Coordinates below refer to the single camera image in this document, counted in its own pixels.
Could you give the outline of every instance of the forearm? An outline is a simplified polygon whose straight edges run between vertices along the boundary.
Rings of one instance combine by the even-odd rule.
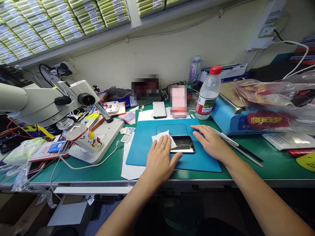
[[[102,225],[96,236],[125,236],[130,233],[138,215],[154,192],[155,188],[140,177],[136,185]]]
[[[314,231],[240,158],[225,164],[265,235],[314,235]]]

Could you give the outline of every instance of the left hand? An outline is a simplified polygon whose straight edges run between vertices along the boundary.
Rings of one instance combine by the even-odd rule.
[[[170,160],[171,138],[162,136],[157,142],[153,142],[147,157],[147,167],[141,175],[156,189],[167,181],[172,175],[182,152],[177,152]]]

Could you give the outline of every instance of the red bottle cap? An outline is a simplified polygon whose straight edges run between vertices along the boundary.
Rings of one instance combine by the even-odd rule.
[[[222,69],[221,66],[211,67],[210,74],[221,74]]]

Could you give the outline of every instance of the yellow card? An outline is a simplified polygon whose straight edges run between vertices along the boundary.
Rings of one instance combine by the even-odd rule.
[[[297,163],[312,172],[315,172],[315,152],[298,157]]]

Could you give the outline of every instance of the plastic bottle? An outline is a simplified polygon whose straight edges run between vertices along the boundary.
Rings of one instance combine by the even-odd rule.
[[[195,56],[190,63],[188,85],[196,86],[198,83],[198,74],[201,71],[202,60],[201,56]]]
[[[200,120],[208,119],[213,108],[214,102],[220,92],[222,72],[221,66],[212,67],[210,75],[201,86],[195,116]]]
[[[59,121],[56,126],[63,130],[62,136],[85,151],[95,154],[101,150],[103,142],[84,124],[75,123],[73,120],[65,118]]]

